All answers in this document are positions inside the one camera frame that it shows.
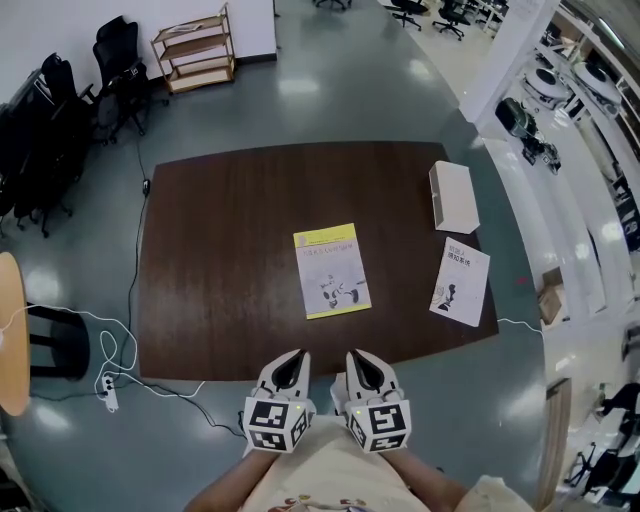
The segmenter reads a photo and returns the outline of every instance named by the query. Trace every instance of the gray floor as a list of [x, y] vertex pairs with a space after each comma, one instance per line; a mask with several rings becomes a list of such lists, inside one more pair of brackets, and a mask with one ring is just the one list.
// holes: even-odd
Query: gray floor
[[[255, 146], [441, 141], [452, 161], [471, 167], [498, 317], [536, 321], [527, 259], [496, 169], [453, 93], [411, 38], [375, 0], [354, 0], [345, 13], [315, 9], [310, 0], [278, 0], [277, 9], [278, 62], [246, 66], [234, 84], [176, 96], [167, 109], [153, 111], [140, 139], [147, 172], [165, 161]], [[7, 226], [9, 238], [0, 248], [18, 258], [32, 302], [126, 321], [142, 205], [136, 139], [131, 130], [117, 146], [92, 152], [69, 195], [76, 215], [56, 215], [50, 239], [34, 226], [24, 233]], [[199, 220], [203, 228], [216, 221]], [[521, 277], [528, 278], [525, 284], [517, 284]], [[134, 327], [135, 311], [134, 294]], [[99, 331], [122, 335], [113, 324], [87, 324], [87, 377], [80, 383], [34, 379], [32, 393], [60, 397], [92, 389], [103, 361]], [[410, 446], [426, 462], [466, 484], [481, 474], [502, 476], [532, 500], [544, 424], [539, 336], [502, 323], [498, 336], [399, 364], [397, 371], [412, 400]], [[185, 392], [195, 388], [171, 384]], [[329, 384], [322, 379], [312, 385], [319, 410], [328, 405]], [[207, 383], [197, 400], [217, 422], [234, 426], [250, 387]], [[20, 471], [52, 511], [181, 510], [244, 449], [242, 439], [211, 428], [182, 400], [158, 398], [135, 385], [118, 396], [116, 414], [84, 397], [33, 398], [22, 417], [3, 416]]]

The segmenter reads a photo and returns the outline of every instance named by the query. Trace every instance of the floor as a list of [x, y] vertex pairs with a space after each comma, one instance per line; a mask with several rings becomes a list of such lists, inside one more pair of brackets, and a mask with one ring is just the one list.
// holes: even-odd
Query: floor
[[[382, 5], [391, 5], [389, 0], [378, 1]], [[471, 24], [461, 27], [465, 35], [462, 41], [458, 41], [458, 36], [452, 32], [440, 33], [442, 27], [432, 25], [434, 21], [444, 21], [438, 14], [439, 5], [432, 0], [425, 1], [425, 4], [431, 5], [428, 16], [415, 16], [422, 30], [412, 25], [407, 25], [405, 30], [433, 62], [460, 101], [489, 53], [495, 32], [485, 32], [484, 24], [475, 23], [473, 14], [469, 14]]]
[[[379, 2], [382, 5], [389, 3], [388, 0]], [[415, 19], [422, 25], [422, 30], [409, 25], [405, 30], [433, 62], [460, 101], [489, 52], [493, 42], [491, 34], [474, 24], [463, 27], [465, 38], [462, 42], [453, 34], [440, 34], [431, 25], [432, 21], [440, 21], [437, 6], [431, 8], [429, 16]], [[538, 246], [537, 250], [543, 251], [543, 248]], [[606, 384], [607, 396], [612, 396], [626, 382], [636, 379], [640, 356], [632, 353], [623, 362], [620, 345], [625, 327], [639, 320], [638, 309], [633, 308], [613, 320], [590, 320], [578, 328], [563, 325], [545, 334], [547, 382], [572, 379], [565, 469], [569, 468], [579, 451], [588, 449], [592, 441], [598, 445], [596, 456], [614, 442], [620, 418], [612, 414], [605, 421], [598, 422], [592, 411], [601, 383]]]
[[[482, 222], [481, 248], [498, 318], [537, 318], [524, 246], [498, 173], [475, 128], [433, 63], [375, 0], [354, 0], [341, 13], [306, 0], [277, 0], [277, 63], [238, 70], [233, 84], [176, 96], [152, 111], [139, 140], [140, 160], [171, 160], [247, 147], [339, 140], [439, 141], [451, 161], [469, 165]], [[75, 215], [51, 220], [51, 238], [35, 226], [5, 223], [9, 250], [21, 264], [31, 302], [66, 305], [126, 322], [135, 242], [143, 204], [133, 130], [116, 146], [96, 148], [69, 194]], [[203, 229], [206, 222], [202, 219]], [[136, 325], [133, 293], [133, 328]], [[99, 332], [113, 323], [87, 319], [92, 360], [78, 383], [34, 379], [32, 394], [90, 393], [104, 360]], [[412, 400], [411, 448], [467, 485], [502, 476], [532, 501], [542, 453], [546, 379], [541, 338], [500, 323], [490, 339], [396, 365]], [[132, 357], [132, 344], [125, 361]], [[328, 410], [331, 378], [312, 383], [318, 410]], [[166, 382], [191, 392], [192, 382]], [[232, 428], [250, 382], [207, 383], [197, 396], [219, 424]], [[211, 428], [194, 407], [131, 385], [107, 412], [92, 396], [32, 398], [20, 418], [2, 416], [26, 483], [52, 510], [181, 510], [203, 486], [239, 459], [244, 440]]]

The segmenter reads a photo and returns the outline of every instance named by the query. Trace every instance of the white robot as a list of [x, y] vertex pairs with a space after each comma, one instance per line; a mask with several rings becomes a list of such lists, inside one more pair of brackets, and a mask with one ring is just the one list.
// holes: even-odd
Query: white robot
[[[367, 453], [403, 448], [411, 434], [409, 401], [396, 374], [373, 354], [353, 350], [347, 371], [332, 387], [336, 414]], [[265, 366], [247, 397], [244, 430], [248, 449], [291, 453], [316, 413], [309, 392], [311, 356], [288, 352]]]

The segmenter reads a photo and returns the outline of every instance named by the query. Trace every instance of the white booklet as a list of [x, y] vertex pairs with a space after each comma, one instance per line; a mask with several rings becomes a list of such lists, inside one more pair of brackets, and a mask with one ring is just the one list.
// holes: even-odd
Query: white booklet
[[430, 311], [477, 327], [489, 273], [489, 255], [447, 238]]

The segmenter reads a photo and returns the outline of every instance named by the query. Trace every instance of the yellow booklet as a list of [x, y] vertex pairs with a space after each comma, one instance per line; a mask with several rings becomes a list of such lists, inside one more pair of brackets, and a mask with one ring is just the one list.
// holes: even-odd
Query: yellow booklet
[[295, 233], [307, 320], [371, 307], [353, 224]]

